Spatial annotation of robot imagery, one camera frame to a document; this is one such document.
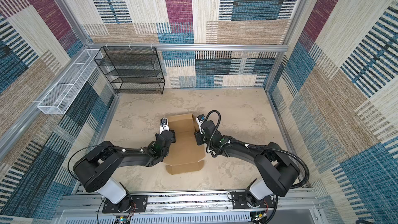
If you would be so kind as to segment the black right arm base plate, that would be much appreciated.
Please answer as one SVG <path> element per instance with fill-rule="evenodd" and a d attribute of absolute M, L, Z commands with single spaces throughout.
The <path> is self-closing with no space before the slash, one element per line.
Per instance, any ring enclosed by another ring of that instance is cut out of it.
<path fill-rule="evenodd" d="M 258 200 L 250 193 L 244 191 L 230 191 L 227 198 L 232 202 L 234 209 L 247 208 L 273 208 L 275 206 L 275 199 L 270 196 Z"/>

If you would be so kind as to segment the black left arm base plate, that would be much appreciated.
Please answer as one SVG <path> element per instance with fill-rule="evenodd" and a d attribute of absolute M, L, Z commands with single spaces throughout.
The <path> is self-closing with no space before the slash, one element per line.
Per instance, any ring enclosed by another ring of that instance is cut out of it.
<path fill-rule="evenodd" d="M 126 196 L 119 203 L 112 203 L 109 199 L 105 200 L 102 208 L 103 214 L 124 214 L 124 213 L 143 213 L 146 211 L 148 195 Z"/>

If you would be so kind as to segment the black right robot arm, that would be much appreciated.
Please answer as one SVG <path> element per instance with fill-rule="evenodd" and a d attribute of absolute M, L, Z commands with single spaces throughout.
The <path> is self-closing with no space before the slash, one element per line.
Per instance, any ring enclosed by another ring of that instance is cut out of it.
<path fill-rule="evenodd" d="M 222 135 L 211 120 L 199 122 L 195 139 L 199 146 L 207 145 L 214 158 L 237 158 L 256 166 L 261 179 L 254 180 L 245 190 L 245 200 L 250 207 L 258 207 L 270 195 L 284 197 L 291 188 L 299 186 L 295 181 L 301 171 L 293 162 L 295 158 L 276 143 L 265 146 L 244 143 Z"/>

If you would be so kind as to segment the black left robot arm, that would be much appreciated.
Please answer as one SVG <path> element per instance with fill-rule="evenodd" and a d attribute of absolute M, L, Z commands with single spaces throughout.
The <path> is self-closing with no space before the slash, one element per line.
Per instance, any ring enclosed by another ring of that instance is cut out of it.
<path fill-rule="evenodd" d="M 176 142 L 174 131 L 162 131 L 149 146 L 123 148 L 103 141 L 73 166 L 73 172 L 86 192 L 97 192 L 114 204 L 118 212 L 131 208 L 132 197 L 121 183 L 112 178 L 122 167 L 153 167 L 168 156 L 171 144 Z"/>

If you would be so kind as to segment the brown cardboard box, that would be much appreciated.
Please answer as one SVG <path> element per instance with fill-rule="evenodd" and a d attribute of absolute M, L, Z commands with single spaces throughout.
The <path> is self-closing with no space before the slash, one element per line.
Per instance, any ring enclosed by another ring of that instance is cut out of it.
<path fill-rule="evenodd" d="M 171 175 L 200 171 L 205 165 L 205 147 L 199 146 L 195 133 L 199 130 L 195 116 L 168 116 L 169 128 L 175 132 L 176 142 L 164 158 L 166 171 Z"/>

